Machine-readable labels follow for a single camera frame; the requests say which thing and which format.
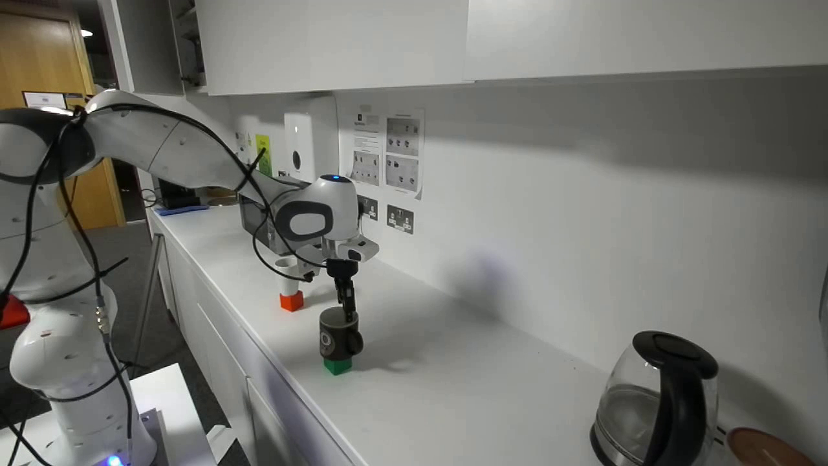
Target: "electric kettle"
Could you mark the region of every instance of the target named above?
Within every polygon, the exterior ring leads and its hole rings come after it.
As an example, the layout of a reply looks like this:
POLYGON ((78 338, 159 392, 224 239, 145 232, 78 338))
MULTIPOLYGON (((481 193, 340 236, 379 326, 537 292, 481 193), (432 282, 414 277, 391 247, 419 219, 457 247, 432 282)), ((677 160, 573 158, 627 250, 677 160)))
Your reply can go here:
POLYGON ((607 466, 700 466, 717 430, 717 360, 688 339, 643 333, 622 356, 591 434, 607 466))

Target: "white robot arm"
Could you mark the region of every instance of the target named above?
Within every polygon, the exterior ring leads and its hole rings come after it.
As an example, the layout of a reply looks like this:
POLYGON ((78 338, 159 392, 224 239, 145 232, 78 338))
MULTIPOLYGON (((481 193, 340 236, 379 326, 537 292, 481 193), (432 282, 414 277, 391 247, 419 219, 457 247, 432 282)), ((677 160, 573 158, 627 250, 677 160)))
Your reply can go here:
POLYGON ((49 463, 101 463, 120 456, 122 463, 145 466, 157 456, 109 348, 115 292, 101 285, 100 265, 88 263, 56 194, 69 177, 100 158, 118 158, 191 189, 235 189, 259 203, 274 224, 278 255, 330 270, 351 325, 348 356, 360 353, 351 277, 379 247, 360 236, 358 193, 348 180, 303 185, 255 173, 207 124, 120 92, 100 93, 76 116, 0 111, 0 312, 12 292, 31 312, 12 374, 52 402, 62 439, 49 449, 49 463))

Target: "kettle handle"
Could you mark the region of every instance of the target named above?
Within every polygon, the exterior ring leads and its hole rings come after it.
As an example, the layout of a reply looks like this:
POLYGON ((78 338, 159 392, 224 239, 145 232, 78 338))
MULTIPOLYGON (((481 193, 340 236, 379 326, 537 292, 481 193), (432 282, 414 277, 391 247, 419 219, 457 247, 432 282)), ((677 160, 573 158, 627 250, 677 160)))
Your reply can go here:
POLYGON ((665 364, 660 408, 646 466, 692 466, 704 445, 708 408, 700 371, 665 364))

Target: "green base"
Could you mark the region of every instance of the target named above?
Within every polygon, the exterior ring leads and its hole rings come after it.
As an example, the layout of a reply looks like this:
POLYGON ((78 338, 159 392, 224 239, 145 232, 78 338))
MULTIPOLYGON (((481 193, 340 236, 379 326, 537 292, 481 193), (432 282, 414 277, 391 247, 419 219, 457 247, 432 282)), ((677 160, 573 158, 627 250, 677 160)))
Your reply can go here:
POLYGON ((335 375, 342 375, 342 374, 353 371, 353 360, 323 360, 323 365, 335 375))

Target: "gray floor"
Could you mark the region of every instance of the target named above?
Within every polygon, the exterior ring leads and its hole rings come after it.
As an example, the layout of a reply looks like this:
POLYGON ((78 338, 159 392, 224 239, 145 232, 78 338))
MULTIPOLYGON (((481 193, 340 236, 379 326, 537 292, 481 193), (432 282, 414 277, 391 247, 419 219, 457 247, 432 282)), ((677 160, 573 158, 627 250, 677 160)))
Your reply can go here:
MULTIPOLYGON (((115 349, 122 360, 131 360, 133 356, 133 338, 138 329, 138 312, 145 291, 145 273, 151 263, 151 236, 145 224, 133 224, 127 229, 118 232, 97 232, 92 234, 92 241, 101 258, 101 268, 109 268, 120 263, 122 258, 131 258, 125 268, 111 273, 106 277, 109 289, 120 295, 120 322, 115 325, 115 349)), ((9 375, 9 357, 12 346, 21 329, 15 333, 0 333, 0 399, 4 399, 4 415, 14 419, 27 419, 31 415, 48 413, 48 405, 39 402, 27 388, 15 386, 9 375)), ((188 349, 173 320, 169 320, 160 292, 154 302, 151 325, 144 346, 144 357, 131 371, 133 375, 151 374, 157 368, 180 364, 184 371, 184 379, 190 384, 191 399, 198 405, 198 413, 202 417, 202 427, 210 430, 213 426, 228 426, 225 415, 220 413, 210 386, 204 384, 191 353, 188 349)), ((224 466, 247 466, 239 443, 225 456, 224 466)))

